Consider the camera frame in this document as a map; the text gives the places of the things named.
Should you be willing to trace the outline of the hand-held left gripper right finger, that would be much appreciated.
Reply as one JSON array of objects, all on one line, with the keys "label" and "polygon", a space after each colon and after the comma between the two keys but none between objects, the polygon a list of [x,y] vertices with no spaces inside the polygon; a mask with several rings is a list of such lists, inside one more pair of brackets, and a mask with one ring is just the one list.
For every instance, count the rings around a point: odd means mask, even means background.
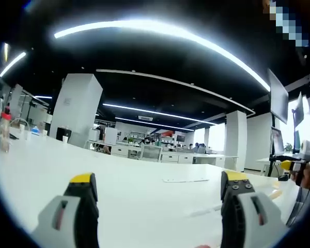
[{"label": "hand-held left gripper right finger", "polygon": [[244,173],[222,171],[220,197],[221,247],[274,247],[288,232],[279,207]]}]

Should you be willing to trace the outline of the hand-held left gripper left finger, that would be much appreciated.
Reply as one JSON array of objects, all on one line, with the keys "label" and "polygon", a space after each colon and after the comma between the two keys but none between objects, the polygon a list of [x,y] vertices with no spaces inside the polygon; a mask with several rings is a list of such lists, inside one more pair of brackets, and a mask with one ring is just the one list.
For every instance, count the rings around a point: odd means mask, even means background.
[{"label": "hand-held left gripper left finger", "polygon": [[95,174],[74,176],[39,213],[32,239],[40,247],[99,247],[97,202]]}]

